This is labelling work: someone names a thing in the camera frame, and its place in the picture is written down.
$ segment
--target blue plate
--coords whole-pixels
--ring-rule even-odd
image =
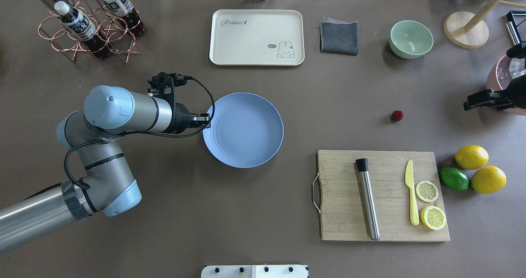
[[[212,126],[203,130],[210,152],[221,162],[252,168],[270,160],[283,141],[283,121],[265,98],[232,93],[216,101]]]

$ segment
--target white bottle cap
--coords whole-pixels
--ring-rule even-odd
[[[69,6],[64,1],[57,1],[55,4],[55,10],[59,14],[67,14],[69,12]]]

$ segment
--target bunny drawing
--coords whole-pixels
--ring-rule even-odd
[[[294,58],[294,48],[293,44],[291,42],[280,42],[279,43],[279,49],[278,49],[278,55],[276,55],[278,58]]]

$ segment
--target raspberry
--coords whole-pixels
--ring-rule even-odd
[[[402,111],[393,111],[391,114],[391,119],[395,122],[398,122],[399,120],[404,118],[404,113]]]

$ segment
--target black muddler tip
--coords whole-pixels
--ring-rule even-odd
[[[358,167],[358,172],[369,171],[369,164],[367,158],[356,160],[356,166]]]

